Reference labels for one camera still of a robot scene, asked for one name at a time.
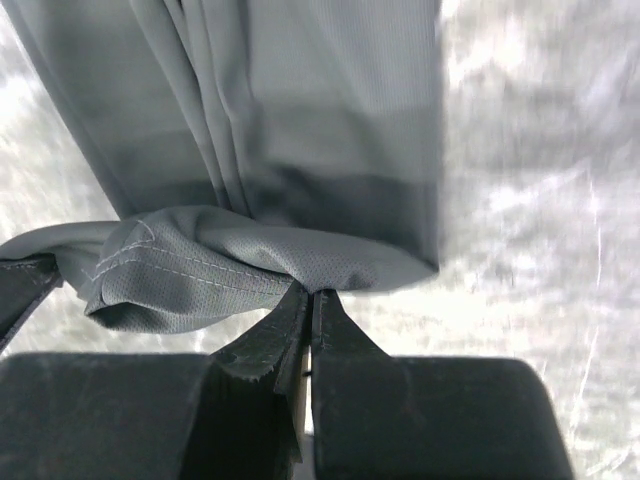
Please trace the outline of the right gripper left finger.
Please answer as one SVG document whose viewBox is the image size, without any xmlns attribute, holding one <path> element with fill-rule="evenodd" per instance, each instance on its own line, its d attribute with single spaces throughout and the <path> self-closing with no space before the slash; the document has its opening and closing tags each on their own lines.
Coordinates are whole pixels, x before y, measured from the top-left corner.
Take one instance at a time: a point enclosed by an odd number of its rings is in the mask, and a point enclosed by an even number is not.
<svg viewBox="0 0 640 480">
<path fill-rule="evenodd" d="M 1 364 L 5 479 L 289 479 L 301 459 L 308 295 L 290 286 L 204 354 L 21 354 Z"/>
</svg>

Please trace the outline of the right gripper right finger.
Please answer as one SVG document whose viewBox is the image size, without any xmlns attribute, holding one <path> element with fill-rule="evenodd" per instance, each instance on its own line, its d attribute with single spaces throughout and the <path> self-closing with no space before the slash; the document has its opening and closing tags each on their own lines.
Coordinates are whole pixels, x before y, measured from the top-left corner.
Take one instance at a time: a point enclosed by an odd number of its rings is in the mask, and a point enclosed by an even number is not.
<svg viewBox="0 0 640 480">
<path fill-rule="evenodd" d="M 313 298 L 311 406 L 320 479 L 570 479 L 548 391 L 513 358 L 392 356 Z"/>
</svg>

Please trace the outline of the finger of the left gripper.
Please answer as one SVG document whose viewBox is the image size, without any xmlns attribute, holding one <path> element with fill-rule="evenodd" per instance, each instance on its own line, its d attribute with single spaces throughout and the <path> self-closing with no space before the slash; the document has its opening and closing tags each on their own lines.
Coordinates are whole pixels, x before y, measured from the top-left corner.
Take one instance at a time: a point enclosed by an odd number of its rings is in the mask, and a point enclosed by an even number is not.
<svg viewBox="0 0 640 480">
<path fill-rule="evenodd" d="M 2 350 L 6 349 L 33 311 L 62 284 L 55 257 L 51 254 L 1 261 Z"/>
</svg>

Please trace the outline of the dark grey t shirt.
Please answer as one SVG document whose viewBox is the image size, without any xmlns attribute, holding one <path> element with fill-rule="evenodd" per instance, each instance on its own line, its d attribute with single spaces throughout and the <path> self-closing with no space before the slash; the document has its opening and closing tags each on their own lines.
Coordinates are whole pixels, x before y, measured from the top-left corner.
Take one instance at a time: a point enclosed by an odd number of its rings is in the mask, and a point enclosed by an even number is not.
<svg viewBox="0 0 640 480">
<path fill-rule="evenodd" d="M 40 228 L 86 314 L 182 333 L 439 269 L 436 1 L 8 1 L 117 212 Z"/>
</svg>

